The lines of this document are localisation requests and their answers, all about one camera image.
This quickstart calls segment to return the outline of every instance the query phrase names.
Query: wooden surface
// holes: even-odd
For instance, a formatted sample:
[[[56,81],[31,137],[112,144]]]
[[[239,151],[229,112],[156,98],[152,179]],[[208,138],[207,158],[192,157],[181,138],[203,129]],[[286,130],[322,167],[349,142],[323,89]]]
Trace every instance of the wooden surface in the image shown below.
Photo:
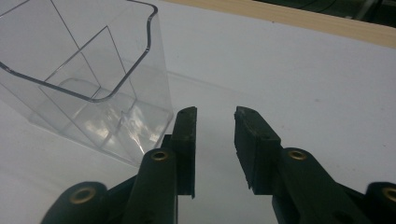
[[[279,22],[396,48],[396,29],[251,0],[165,0],[256,19]]]

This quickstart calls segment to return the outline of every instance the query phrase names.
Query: clear plastic container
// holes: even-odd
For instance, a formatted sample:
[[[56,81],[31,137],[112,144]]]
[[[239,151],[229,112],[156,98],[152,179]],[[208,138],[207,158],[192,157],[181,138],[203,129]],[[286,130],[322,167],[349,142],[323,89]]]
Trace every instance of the clear plastic container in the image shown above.
[[[101,0],[0,8],[3,100],[34,124],[138,165],[173,117],[157,8]]]

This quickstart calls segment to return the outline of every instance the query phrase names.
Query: white table surface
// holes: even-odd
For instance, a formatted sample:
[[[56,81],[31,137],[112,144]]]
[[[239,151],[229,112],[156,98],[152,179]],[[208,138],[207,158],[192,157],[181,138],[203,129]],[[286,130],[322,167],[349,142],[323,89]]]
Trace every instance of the white table surface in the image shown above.
[[[360,192],[396,183],[396,49],[149,2],[160,10],[174,109],[198,107],[196,198],[179,197],[179,223],[276,223],[271,197],[253,195],[235,155],[237,105],[259,111],[283,147],[310,151],[337,182]],[[39,223],[68,187],[111,188],[137,172],[1,101],[0,143],[0,223]]]

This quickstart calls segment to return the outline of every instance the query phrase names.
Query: container rim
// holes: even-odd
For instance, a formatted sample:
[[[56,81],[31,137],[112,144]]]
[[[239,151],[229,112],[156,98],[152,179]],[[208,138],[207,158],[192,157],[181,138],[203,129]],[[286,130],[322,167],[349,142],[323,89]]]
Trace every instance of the container rim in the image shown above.
[[[20,3],[19,5],[15,6],[14,8],[12,8],[12,9],[6,11],[6,12],[3,13],[2,15],[0,15],[0,19],[1,19],[4,15],[8,14],[10,11],[14,10],[14,9],[17,8],[17,7],[20,7],[20,6],[24,5],[24,4],[27,3],[28,1],[30,1],[30,0],[26,0],[26,1],[22,2],[22,3]],[[142,4],[142,5],[146,5],[146,6],[149,6],[149,7],[152,7],[152,8],[153,8],[152,13],[151,13],[151,14],[148,16],[148,18],[147,18],[146,30],[147,30],[147,39],[148,39],[148,41],[147,41],[147,45],[146,45],[145,51],[139,56],[139,58],[136,60],[136,62],[134,63],[134,65],[131,67],[131,69],[129,69],[128,72],[125,73],[125,76],[121,79],[121,81],[119,82],[119,84],[117,84],[117,86],[114,88],[114,90],[113,90],[108,96],[105,96],[105,97],[100,98],[100,99],[93,99],[93,98],[92,98],[93,96],[92,96],[92,97],[88,97],[88,96],[82,95],[82,94],[80,94],[80,93],[77,93],[77,92],[74,92],[74,91],[70,91],[70,90],[67,90],[67,89],[65,89],[65,88],[62,88],[62,87],[59,87],[59,86],[50,84],[50,83],[48,83],[47,81],[39,80],[39,79],[36,79],[36,78],[33,78],[33,77],[29,77],[29,76],[27,76],[27,75],[25,75],[25,74],[18,73],[18,72],[16,72],[16,71],[12,70],[11,68],[9,68],[8,66],[6,66],[5,64],[3,64],[2,62],[0,62],[0,68],[2,68],[3,70],[5,70],[6,72],[8,72],[9,74],[11,74],[12,76],[20,77],[20,78],[26,79],[26,80],[31,81],[31,82],[34,82],[34,83],[36,83],[36,84],[39,84],[39,85],[42,85],[42,86],[45,86],[45,87],[54,89],[54,90],[56,90],[56,91],[63,92],[63,93],[65,93],[65,94],[69,94],[69,95],[75,96],[75,97],[77,97],[77,98],[79,98],[79,99],[81,99],[81,100],[85,100],[85,101],[88,101],[88,102],[91,102],[91,103],[100,103],[100,102],[103,102],[103,101],[106,101],[106,100],[110,99],[114,94],[117,93],[117,91],[120,89],[120,87],[121,87],[122,84],[125,82],[125,80],[132,74],[132,72],[136,69],[136,67],[143,61],[143,59],[144,59],[144,58],[146,57],[146,55],[149,53],[150,48],[151,48],[151,21],[152,21],[152,19],[158,14],[158,8],[157,8],[156,6],[150,4],[150,3],[145,3],[145,2],[135,1],[135,0],[126,0],[126,1],[128,1],[128,2],[135,2],[135,3],[137,3],[137,4]],[[78,48],[78,51],[77,51],[77,52],[80,52],[87,44],[85,44],[85,45],[84,45],[83,47],[81,47],[81,48]]]

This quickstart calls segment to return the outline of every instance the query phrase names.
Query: black mechanical part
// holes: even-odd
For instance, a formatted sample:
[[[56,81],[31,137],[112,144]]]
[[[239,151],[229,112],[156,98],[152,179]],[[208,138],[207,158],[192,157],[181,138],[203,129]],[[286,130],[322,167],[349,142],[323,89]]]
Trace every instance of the black mechanical part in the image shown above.
[[[337,184],[299,148],[283,148],[260,114],[238,106],[235,147],[248,186],[273,195],[278,223],[396,223],[396,186],[373,183],[365,195]]]
[[[194,195],[197,108],[178,112],[161,148],[144,156],[136,176],[106,190],[97,182],[67,189],[42,224],[175,224],[177,195]]]

